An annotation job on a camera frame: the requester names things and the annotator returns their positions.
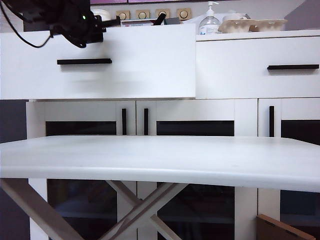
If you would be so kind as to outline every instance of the cardboard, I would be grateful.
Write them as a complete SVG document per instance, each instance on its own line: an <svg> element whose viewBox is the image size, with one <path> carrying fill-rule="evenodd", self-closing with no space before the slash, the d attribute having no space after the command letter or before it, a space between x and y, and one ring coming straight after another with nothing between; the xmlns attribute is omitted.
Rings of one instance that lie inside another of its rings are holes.
<svg viewBox="0 0 320 240"><path fill-rule="evenodd" d="M260 214L257 216L257 240L316 240L299 229Z"/></svg>

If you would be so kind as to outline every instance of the white drawer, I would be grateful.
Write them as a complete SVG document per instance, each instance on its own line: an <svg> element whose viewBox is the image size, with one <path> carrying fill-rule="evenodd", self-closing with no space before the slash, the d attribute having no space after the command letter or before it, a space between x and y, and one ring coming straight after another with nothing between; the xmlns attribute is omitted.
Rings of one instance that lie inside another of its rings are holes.
<svg viewBox="0 0 320 240"><path fill-rule="evenodd" d="M320 71L267 70L320 64L320 37L196 43L196 98L320 97Z"/></svg>
<svg viewBox="0 0 320 240"><path fill-rule="evenodd" d="M40 43L48 32L23 34ZM111 58L111 64L57 65L57 60ZM2 99L194 98L192 25L115 27L81 49L55 36L40 49L1 35Z"/></svg>

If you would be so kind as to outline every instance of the wall socket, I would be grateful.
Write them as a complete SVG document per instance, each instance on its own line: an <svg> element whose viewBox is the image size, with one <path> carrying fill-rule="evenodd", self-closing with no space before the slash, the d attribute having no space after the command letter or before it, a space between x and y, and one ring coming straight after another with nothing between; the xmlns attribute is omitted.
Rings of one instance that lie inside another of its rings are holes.
<svg viewBox="0 0 320 240"><path fill-rule="evenodd" d="M170 9L169 8L161 8L161 9L156 9L155 10L155 17L159 17L160 14L164 13L166 16L165 18L168 19L170 18Z"/></svg>
<svg viewBox="0 0 320 240"><path fill-rule="evenodd" d="M191 8L179 8L176 10L176 16L180 20L188 20L191 19Z"/></svg>
<svg viewBox="0 0 320 240"><path fill-rule="evenodd" d="M129 20L131 18L129 10L119 10L115 12L116 16L120 17L120 20Z"/></svg>
<svg viewBox="0 0 320 240"><path fill-rule="evenodd" d="M135 15L137 19L149 19L150 11L148 9L145 10L136 10Z"/></svg>

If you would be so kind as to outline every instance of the crossed table legs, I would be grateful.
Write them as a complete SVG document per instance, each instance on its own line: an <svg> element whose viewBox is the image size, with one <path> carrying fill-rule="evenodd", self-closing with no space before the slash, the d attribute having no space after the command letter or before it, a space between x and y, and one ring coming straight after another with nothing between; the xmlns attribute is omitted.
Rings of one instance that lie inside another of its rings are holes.
<svg viewBox="0 0 320 240"><path fill-rule="evenodd" d="M121 181L106 181L122 195L132 210L99 240L116 240L150 221L167 240L181 240L155 213L181 192L187 183L163 183L146 199L140 200ZM83 240L83 238L23 179L2 178L3 190L53 240Z"/></svg>

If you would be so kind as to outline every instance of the white table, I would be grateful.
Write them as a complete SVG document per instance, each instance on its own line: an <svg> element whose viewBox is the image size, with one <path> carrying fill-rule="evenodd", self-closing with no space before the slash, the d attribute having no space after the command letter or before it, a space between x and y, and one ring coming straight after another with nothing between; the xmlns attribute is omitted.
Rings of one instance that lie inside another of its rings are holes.
<svg viewBox="0 0 320 240"><path fill-rule="evenodd" d="M82 240L22 178L106 180L134 207L100 240L151 221L188 184L320 192L320 146L287 138L50 136L0 144L2 188L54 240ZM121 181L165 182L139 200Z"/></svg>

